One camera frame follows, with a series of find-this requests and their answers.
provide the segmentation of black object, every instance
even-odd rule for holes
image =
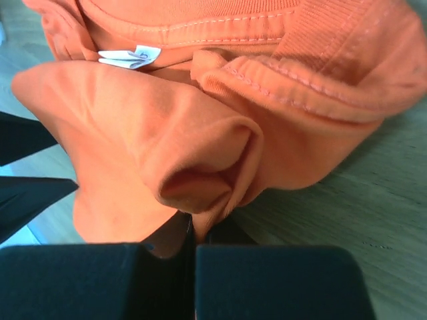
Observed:
[[[157,231],[171,225],[184,231],[175,232],[172,251],[151,243],[2,249],[0,319],[192,319],[190,224],[177,215]]]
[[[76,189],[69,179],[0,177],[0,243]]]
[[[213,229],[211,239],[224,242],[233,237],[216,233],[243,232],[233,227]],[[7,320],[193,320],[195,308],[197,320],[374,319],[361,272],[346,251],[196,249],[183,213],[143,243],[3,249],[0,283]]]
[[[362,273],[335,247],[197,248],[197,320],[373,320]]]
[[[40,122],[0,112],[0,166],[56,144]]]

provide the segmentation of wooden surface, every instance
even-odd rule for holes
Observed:
[[[427,0],[411,1],[427,17]],[[39,17],[19,0],[0,0],[8,42],[0,47],[0,109],[32,117],[9,88],[18,70],[50,60]],[[262,243],[339,245],[360,263],[379,320],[427,319],[427,100],[388,120],[321,183],[267,191],[236,219]],[[15,175],[70,177],[59,147],[12,164]],[[41,242],[81,242],[73,196],[32,223]]]

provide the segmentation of white label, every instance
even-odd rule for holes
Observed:
[[[98,59],[101,63],[126,69],[138,69],[154,62],[159,57],[161,49],[137,45],[135,52],[128,50],[105,50],[98,53],[102,57]]]

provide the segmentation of fabric fold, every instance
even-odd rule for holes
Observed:
[[[273,13],[149,27],[114,18],[119,35],[99,1],[96,12],[90,0],[25,2],[43,19],[55,6],[48,42],[74,61],[19,73],[12,90],[69,154],[88,242],[141,241],[177,210],[201,240],[263,190],[323,179],[427,90],[426,37],[404,1],[279,1]],[[176,47],[172,30],[193,42]],[[138,71],[81,61],[153,43],[159,59]]]

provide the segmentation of orange fabric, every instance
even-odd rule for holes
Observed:
[[[68,152],[89,242],[140,241],[177,209],[202,239],[266,188],[321,180],[426,93],[401,0],[24,2],[59,61],[12,89]],[[163,51],[138,71],[96,62],[139,44]]]

